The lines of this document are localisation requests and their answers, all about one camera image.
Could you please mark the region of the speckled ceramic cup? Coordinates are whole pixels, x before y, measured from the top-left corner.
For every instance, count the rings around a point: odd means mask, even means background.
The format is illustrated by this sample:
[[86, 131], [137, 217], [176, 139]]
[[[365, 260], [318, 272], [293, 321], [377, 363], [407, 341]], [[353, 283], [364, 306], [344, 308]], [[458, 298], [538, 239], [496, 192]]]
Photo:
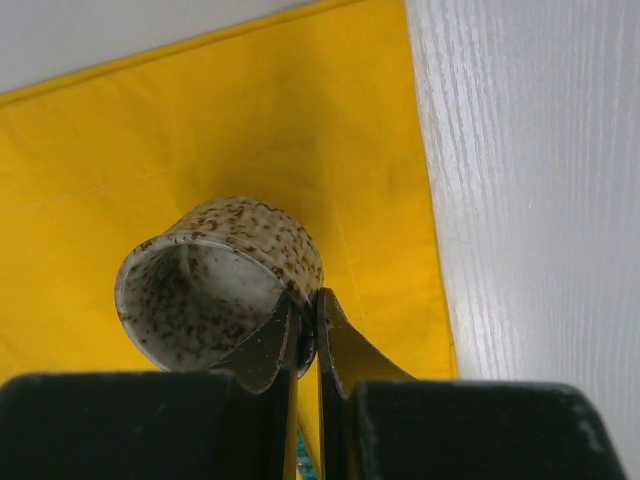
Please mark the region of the speckled ceramic cup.
[[319, 249], [285, 211], [250, 197], [207, 201], [136, 246], [115, 280], [118, 318], [166, 371], [213, 366], [266, 323], [287, 295], [301, 329], [324, 283]]

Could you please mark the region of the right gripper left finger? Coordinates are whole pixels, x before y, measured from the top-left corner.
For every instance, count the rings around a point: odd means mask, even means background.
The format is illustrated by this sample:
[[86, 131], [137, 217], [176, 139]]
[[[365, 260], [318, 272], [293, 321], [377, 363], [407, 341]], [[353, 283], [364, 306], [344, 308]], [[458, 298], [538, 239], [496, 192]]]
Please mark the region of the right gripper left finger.
[[216, 431], [217, 479], [296, 477], [299, 321], [283, 294], [266, 323], [213, 370], [228, 381]]

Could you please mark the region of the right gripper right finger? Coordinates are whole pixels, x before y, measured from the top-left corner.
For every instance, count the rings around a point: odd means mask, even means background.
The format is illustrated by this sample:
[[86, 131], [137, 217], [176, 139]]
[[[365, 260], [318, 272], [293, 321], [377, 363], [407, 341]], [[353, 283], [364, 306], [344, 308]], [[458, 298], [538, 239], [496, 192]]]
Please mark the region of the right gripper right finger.
[[360, 479], [356, 390], [360, 382], [413, 381], [347, 319], [335, 292], [316, 299], [321, 477]]

